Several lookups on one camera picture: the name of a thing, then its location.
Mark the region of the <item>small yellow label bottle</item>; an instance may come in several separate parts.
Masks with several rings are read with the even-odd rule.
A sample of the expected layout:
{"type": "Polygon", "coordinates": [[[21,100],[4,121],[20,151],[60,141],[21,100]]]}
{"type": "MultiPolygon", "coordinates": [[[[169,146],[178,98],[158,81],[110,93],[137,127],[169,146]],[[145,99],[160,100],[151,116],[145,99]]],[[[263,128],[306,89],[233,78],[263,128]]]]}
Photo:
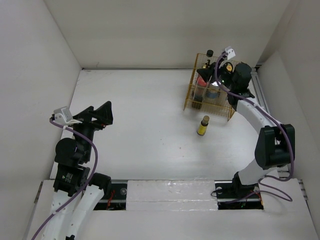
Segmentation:
{"type": "Polygon", "coordinates": [[[210,117],[208,115],[205,115],[200,124],[199,124],[199,127],[197,129],[197,134],[200,135],[200,136],[203,136],[206,131],[207,131],[207,127],[209,125],[209,121],[210,121],[210,117]]]}

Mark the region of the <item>yellow cap red sauce bottle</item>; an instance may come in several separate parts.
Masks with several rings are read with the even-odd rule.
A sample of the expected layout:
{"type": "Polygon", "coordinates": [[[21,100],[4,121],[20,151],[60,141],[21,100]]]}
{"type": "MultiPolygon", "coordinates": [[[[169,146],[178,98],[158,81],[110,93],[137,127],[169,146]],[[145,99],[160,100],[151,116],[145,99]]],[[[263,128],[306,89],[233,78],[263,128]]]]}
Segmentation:
{"type": "Polygon", "coordinates": [[[226,62],[223,68],[224,68],[224,71],[228,74],[231,74],[233,72],[233,65],[230,62],[226,62]]]}

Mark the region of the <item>silver lid spice shaker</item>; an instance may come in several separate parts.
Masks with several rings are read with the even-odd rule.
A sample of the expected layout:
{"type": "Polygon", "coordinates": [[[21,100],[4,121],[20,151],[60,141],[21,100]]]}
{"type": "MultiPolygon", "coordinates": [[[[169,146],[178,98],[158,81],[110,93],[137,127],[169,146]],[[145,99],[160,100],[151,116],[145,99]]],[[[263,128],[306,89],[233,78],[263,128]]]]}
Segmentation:
{"type": "Polygon", "coordinates": [[[222,105],[224,105],[224,104],[228,104],[228,93],[227,92],[225,92],[225,91],[221,91],[220,92],[220,95],[219,95],[219,101],[220,101],[220,103],[222,104],[222,105]]]}

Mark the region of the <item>silver lid salt shaker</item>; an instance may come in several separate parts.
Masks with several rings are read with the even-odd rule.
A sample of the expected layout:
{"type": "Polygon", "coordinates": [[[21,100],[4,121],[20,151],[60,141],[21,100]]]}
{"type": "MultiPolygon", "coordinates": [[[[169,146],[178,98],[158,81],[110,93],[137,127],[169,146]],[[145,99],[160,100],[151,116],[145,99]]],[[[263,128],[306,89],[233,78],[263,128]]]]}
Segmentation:
{"type": "Polygon", "coordinates": [[[221,95],[220,90],[221,89],[218,86],[216,81],[211,82],[208,84],[205,96],[210,100],[219,99],[219,97],[221,95]]]}

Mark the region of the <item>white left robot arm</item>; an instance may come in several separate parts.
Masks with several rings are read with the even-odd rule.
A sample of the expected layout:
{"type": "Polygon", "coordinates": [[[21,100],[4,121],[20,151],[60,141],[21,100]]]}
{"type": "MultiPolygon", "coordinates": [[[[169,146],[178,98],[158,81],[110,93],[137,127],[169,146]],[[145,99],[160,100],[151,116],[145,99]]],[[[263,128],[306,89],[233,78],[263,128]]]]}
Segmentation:
{"type": "Polygon", "coordinates": [[[77,240],[97,203],[112,191],[111,177],[96,172],[98,150],[93,143],[96,131],[113,124],[112,103],[89,106],[76,115],[69,107],[61,107],[49,122],[72,137],[62,138],[55,146],[57,172],[50,215],[32,238],[41,234],[43,240],[77,240]]]}

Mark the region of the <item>clear gold spout oil bottle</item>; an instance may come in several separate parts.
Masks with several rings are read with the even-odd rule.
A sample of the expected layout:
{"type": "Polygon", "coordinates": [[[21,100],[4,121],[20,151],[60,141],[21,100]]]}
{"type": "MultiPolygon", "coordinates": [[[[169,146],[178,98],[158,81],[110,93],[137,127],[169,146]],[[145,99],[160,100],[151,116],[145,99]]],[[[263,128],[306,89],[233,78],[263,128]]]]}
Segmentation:
{"type": "Polygon", "coordinates": [[[197,78],[195,82],[195,88],[192,91],[193,101],[191,107],[197,110],[202,108],[202,102],[206,95],[207,89],[209,87],[210,82],[206,82],[199,73],[197,73],[197,78]]]}

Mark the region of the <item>red lid chili sauce jar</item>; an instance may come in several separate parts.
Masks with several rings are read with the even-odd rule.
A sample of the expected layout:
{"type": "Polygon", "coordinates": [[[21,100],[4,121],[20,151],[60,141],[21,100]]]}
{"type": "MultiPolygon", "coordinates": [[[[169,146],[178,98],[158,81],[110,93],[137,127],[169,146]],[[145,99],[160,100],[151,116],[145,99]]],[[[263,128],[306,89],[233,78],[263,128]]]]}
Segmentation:
{"type": "Polygon", "coordinates": [[[204,94],[206,93],[208,83],[205,82],[199,75],[197,76],[195,88],[193,92],[193,99],[197,102],[202,102],[204,94]]]}

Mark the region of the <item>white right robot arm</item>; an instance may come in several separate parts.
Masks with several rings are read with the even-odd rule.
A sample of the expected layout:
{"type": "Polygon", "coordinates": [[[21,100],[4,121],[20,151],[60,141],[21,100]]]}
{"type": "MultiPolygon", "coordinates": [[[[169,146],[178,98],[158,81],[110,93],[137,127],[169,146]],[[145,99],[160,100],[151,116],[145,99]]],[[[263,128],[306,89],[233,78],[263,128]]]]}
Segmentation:
{"type": "Polygon", "coordinates": [[[217,83],[227,93],[231,107],[241,114],[258,134],[254,159],[236,172],[231,186],[222,189],[233,199],[243,199],[259,193],[261,180],[269,177],[275,168],[290,165],[294,169],[295,128],[282,124],[269,115],[249,90],[252,69],[246,63],[233,66],[230,62],[213,62],[196,71],[206,83],[217,83]]]}

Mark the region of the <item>black cap vinegar bottle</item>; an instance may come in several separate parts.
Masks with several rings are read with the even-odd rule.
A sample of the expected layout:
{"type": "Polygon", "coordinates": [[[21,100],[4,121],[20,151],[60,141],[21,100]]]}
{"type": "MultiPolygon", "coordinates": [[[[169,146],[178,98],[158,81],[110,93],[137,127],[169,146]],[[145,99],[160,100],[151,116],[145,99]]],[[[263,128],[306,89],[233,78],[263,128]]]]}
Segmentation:
{"type": "Polygon", "coordinates": [[[211,49],[207,50],[207,52],[206,52],[207,61],[205,63],[205,67],[206,68],[208,68],[210,66],[211,58],[213,57],[213,55],[214,55],[214,51],[213,50],[211,50],[211,49]]]}

